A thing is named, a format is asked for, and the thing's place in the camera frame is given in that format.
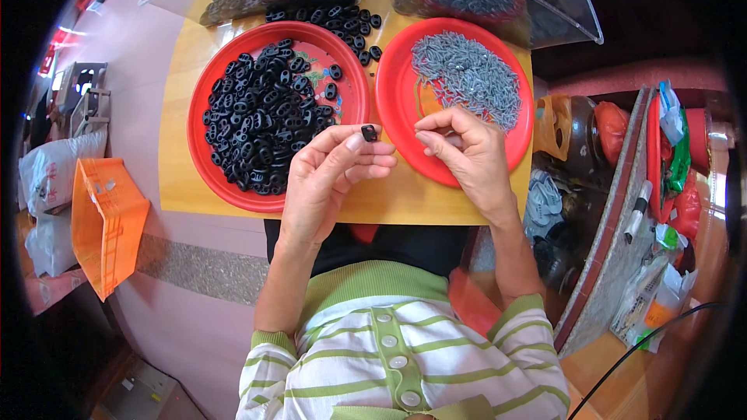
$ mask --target shirt cuff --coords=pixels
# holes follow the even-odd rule
[[[264,344],[265,342],[284,348],[293,358],[298,358],[296,346],[285,332],[254,331],[252,333],[252,350],[254,350],[256,346]]]
[[[519,298],[515,299],[513,302],[511,302],[509,307],[506,308],[506,311],[503,312],[503,314],[500,316],[498,322],[493,324],[493,327],[490,328],[490,331],[488,331],[488,340],[493,341],[495,339],[495,335],[498,334],[500,329],[519,313],[534,309],[542,311],[545,310],[545,305],[542,302],[542,296],[540,294],[522,295]]]

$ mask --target striped shirt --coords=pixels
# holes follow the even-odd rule
[[[486,339],[455,316],[447,285],[386,261],[315,276],[295,341],[254,332],[236,418],[405,418],[476,396],[490,418],[565,418],[542,298],[517,298]]]

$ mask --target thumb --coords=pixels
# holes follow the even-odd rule
[[[453,171],[462,167],[465,155],[440,133],[423,130],[416,133],[416,138],[420,140],[420,143],[426,145],[450,170]]]
[[[356,163],[356,157],[365,143],[361,133],[355,133],[327,154],[315,173],[324,187],[330,187],[346,170]]]

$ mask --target wooden table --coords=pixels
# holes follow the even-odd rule
[[[369,9],[372,14],[382,16],[381,29],[372,30],[366,38],[366,44],[377,45],[385,52],[387,43],[397,33],[420,20],[396,13],[391,7],[391,0],[362,0],[360,6]],[[190,20],[184,21],[174,47],[161,113],[158,185],[163,210],[255,218],[279,217],[279,214],[263,215],[245,211],[221,200],[200,178],[187,146],[187,114],[192,89],[200,72],[223,45],[264,21],[264,16],[248,17],[211,28]],[[530,52],[508,45],[532,85]],[[377,63],[371,61],[366,73],[376,71]],[[372,100],[371,121],[379,122],[376,104],[373,103],[374,78],[368,79]],[[384,139],[388,140],[386,128]],[[511,188],[518,198],[518,209],[522,217],[527,202],[531,162],[530,144],[524,158],[511,173]],[[361,182],[350,191],[338,220],[358,224],[486,224],[486,220],[461,190],[425,178],[401,156],[399,165],[388,178]]]

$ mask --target orange plastic crate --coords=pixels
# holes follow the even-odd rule
[[[135,271],[149,208],[120,158],[78,159],[72,249],[102,301]]]

